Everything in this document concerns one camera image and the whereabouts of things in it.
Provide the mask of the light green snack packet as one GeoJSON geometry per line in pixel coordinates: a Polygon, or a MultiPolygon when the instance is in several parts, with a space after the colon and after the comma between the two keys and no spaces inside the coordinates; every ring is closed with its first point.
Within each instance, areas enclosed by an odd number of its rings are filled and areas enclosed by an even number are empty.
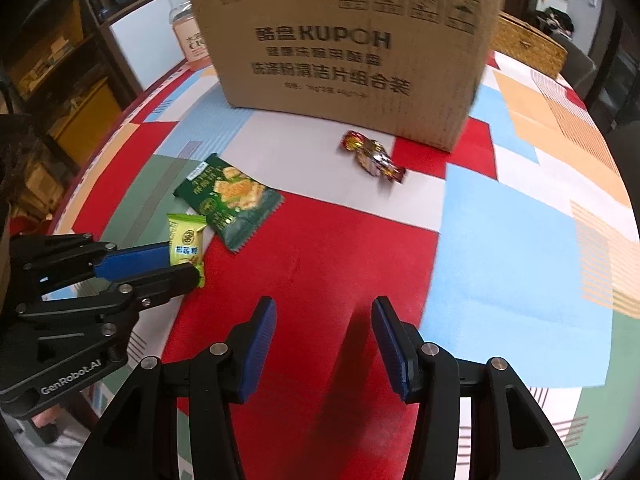
{"type": "Polygon", "coordinates": [[[169,264],[190,263],[198,270],[198,287],[205,285],[204,231],[207,221],[198,214],[168,214],[169,264]]]}

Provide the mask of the dark chair right side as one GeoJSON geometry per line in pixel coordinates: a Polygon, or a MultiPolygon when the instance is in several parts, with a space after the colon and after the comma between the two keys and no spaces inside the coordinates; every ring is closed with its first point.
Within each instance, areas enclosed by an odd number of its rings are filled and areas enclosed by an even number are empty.
{"type": "Polygon", "coordinates": [[[572,86],[578,96],[584,100],[591,89],[598,70],[596,63],[567,36],[554,32],[551,37],[566,51],[566,59],[561,70],[562,77],[572,86]]]}

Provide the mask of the dark green cracker packet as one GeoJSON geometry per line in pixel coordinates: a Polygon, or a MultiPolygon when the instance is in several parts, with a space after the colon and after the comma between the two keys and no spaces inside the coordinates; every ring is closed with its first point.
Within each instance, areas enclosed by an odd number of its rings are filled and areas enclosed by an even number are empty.
{"type": "Polygon", "coordinates": [[[284,201],[283,195],[251,178],[216,153],[200,162],[175,188],[174,195],[238,252],[284,201]]]}

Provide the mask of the gold foil candy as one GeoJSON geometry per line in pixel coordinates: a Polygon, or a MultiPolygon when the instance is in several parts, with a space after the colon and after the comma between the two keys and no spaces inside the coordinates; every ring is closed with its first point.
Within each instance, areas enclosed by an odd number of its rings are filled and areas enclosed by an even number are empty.
{"type": "Polygon", "coordinates": [[[406,170],[396,165],[384,146],[377,140],[370,139],[364,134],[349,130],[342,139],[342,147],[352,153],[360,166],[373,177],[383,177],[390,182],[401,183],[406,170]]]}

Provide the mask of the colourful patchwork tablecloth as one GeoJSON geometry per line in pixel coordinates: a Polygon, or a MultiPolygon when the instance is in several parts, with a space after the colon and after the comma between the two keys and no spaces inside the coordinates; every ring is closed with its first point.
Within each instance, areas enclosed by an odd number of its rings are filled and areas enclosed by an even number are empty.
{"type": "Polygon", "coordinates": [[[391,184],[341,146],[346,126],[230,106],[213,70],[179,68],[116,122],[56,217],[120,247],[167,237],[175,188],[210,154],[283,195],[239,252],[207,239],[206,284],[146,311],[133,361],[189,359],[276,300],[254,396],[233,411],[251,479],[398,479],[416,409],[371,330],[386,296],[453,356],[502,356],[585,479],[639,427],[639,232],[574,91],[493,55],[457,148],[380,134],[391,184]]]}

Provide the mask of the pink drink bottle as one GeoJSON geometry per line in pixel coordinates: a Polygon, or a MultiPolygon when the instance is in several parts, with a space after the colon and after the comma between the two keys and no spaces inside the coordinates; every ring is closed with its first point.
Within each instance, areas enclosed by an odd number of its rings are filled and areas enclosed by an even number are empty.
{"type": "Polygon", "coordinates": [[[168,0],[169,21],[186,62],[196,72],[212,64],[206,43],[195,19],[191,0],[168,0]]]}

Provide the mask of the brown cardboard box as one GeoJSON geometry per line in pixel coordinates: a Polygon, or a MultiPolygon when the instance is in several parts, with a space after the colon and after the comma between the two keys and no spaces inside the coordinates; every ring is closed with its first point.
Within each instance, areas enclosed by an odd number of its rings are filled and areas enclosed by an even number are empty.
{"type": "Polygon", "coordinates": [[[191,0],[237,107],[335,120],[449,152],[504,0],[191,0]]]}

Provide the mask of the woven wicker box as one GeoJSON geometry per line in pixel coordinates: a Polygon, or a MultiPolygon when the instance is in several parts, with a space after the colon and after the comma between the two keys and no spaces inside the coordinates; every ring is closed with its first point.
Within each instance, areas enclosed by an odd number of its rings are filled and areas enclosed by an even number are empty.
{"type": "Polygon", "coordinates": [[[555,79],[561,73],[567,50],[548,35],[510,14],[501,12],[491,49],[555,79]]]}

